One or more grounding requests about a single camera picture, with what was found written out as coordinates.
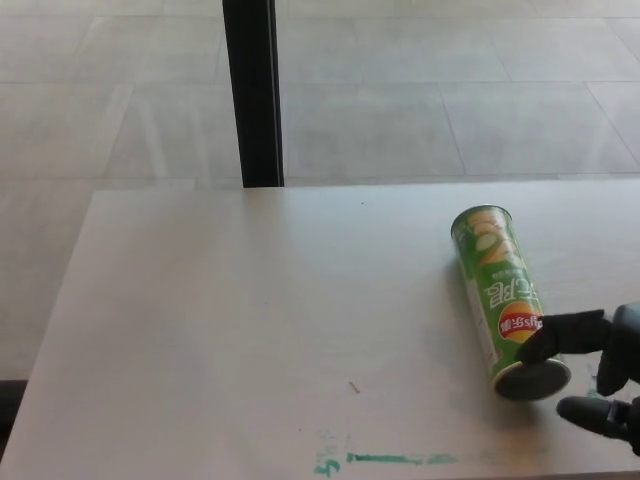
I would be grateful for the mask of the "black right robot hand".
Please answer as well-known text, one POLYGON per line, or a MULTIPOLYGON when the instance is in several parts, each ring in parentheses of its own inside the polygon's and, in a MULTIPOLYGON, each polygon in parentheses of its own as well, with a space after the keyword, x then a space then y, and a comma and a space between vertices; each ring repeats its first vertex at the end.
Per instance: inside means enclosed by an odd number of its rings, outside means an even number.
POLYGON ((603 310, 545 315, 542 327, 517 351, 525 365, 541 364, 558 354, 599 352, 596 390, 600 398, 568 396, 557 414, 597 435, 627 442, 639 453, 639 399, 609 400, 629 381, 639 381, 639 304, 619 306, 613 316, 603 310))

